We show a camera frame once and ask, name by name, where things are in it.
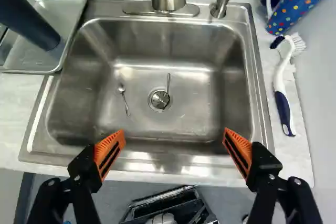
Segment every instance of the white countertop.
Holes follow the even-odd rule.
[[[264,74],[264,82],[274,138],[275,155],[283,164],[283,170],[280,172],[280,176],[282,178],[288,178],[290,176],[300,177],[306,180],[309,185],[313,187],[314,179],[309,145],[296,83],[292,74],[293,67],[288,67],[284,76],[286,78],[286,92],[293,112],[297,136],[287,137],[282,132],[272,90],[274,70],[280,59],[277,50],[269,49],[269,45],[275,37],[265,31],[265,21],[256,13],[258,1],[232,1],[251,3],[253,6],[254,22],[258,37],[262,71]],[[18,160],[18,153],[21,148],[22,139],[24,137],[29,116],[31,110],[33,109],[42,80],[43,76],[0,73],[0,168],[55,176],[68,176],[66,167],[23,163]],[[148,173],[144,174],[119,171],[110,171],[107,175],[107,179],[221,186],[230,186],[233,184],[235,186],[237,185],[237,181],[233,182],[229,180],[207,182],[205,177],[162,174],[149,175]],[[238,182],[238,184],[242,187],[245,186],[242,179]]]

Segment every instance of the stainless steel sink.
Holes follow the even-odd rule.
[[[224,127],[273,151],[251,7],[230,3],[223,19],[209,4],[197,17],[145,17],[124,14],[124,1],[134,0],[89,0],[63,70],[44,80],[20,160],[66,166],[119,129],[122,171],[238,178]],[[156,109],[167,74],[169,100]]]

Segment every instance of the sink drain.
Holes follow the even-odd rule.
[[[155,90],[148,97],[149,106],[158,112],[168,109],[171,105],[171,97],[164,90]]]

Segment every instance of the metal spoon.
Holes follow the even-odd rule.
[[[124,87],[124,85],[123,85],[122,83],[120,83],[120,84],[118,85],[118,90],[119,90],[120,94],[122,95],[122,97],[123,97],[123,99],[124,99],[126,115],[127,115],[127,116],[130,116],[131,114],[130,114],[130,112],[129,112],[129,109],[128,109],[128,106],[127,106],[127,103],[126,103],[125,94],[124,94],[124,93],[125,93],[125,87]]]

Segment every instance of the white and blue brush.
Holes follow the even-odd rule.
[[[294,33],[291,36],[285,35],[277,37],[270,47],[276,48],[282,58],[273,80],[274,96],[282,129],[287,136],[295,136],[293,116],[286,95],[285,84],[283,83],[283,73],[290,58],[301,54],[306,48],[306,43],[299,36],[299,33]]]

